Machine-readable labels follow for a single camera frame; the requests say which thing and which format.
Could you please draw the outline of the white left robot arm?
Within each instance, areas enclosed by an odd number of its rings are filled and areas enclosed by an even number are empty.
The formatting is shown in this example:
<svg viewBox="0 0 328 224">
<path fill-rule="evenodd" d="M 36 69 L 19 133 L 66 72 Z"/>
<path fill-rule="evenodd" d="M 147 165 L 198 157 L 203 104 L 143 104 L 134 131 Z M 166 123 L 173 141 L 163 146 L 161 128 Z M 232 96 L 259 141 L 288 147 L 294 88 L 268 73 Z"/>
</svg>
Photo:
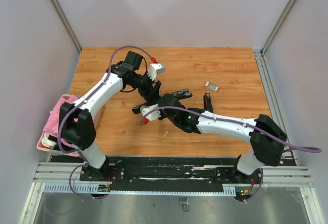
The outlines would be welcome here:
<svg viewBox="0 0 328 224">
<path fill-rule="evenodd" d="M 57 144 L 64 140 L 92 167 L 92 175 L 100 181 L 109 177 L 110 168 L 105 165 L 106 156 L 96 144 L 94 119 L 100 109 L 116 93 L 126 86 L 138 90 L 145 101 L 153 102 L 159 97 L 160 81 L 157 75 L 165 71 L 163 64 L 152 57 L 147 71 L 137 73 L 144 57 L 129 51 L 125 60 L 110 63 L 100 81 L 85 95 L 72 104 L 63 103 L 59 110 Z"/>
</svg>

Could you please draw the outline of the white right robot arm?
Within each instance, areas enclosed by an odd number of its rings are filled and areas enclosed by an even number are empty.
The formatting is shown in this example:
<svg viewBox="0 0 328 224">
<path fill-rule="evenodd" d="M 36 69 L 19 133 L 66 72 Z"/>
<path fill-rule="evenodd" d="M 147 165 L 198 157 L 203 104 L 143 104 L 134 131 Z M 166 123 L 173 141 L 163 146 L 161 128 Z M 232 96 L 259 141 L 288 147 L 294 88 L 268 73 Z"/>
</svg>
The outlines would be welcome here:
<svg viewBox="0 0 328 224">
<path fill-rule="evenodd" d="M 158 101 L 161 113 L 176 127 L 187 133 L 218 134 L 247 142 L 251 150 L 238 156 L 232 170 L 233 179 L 243 183 L 262 166 L 280 165 L 284 145 L 278 138 L 286 141 L 285 132 L 267 115 L 260 114 L 257 119 L 221 116 L 198 108 L 186 108 L 180 101 L 166 94 Z"/>
</svg>

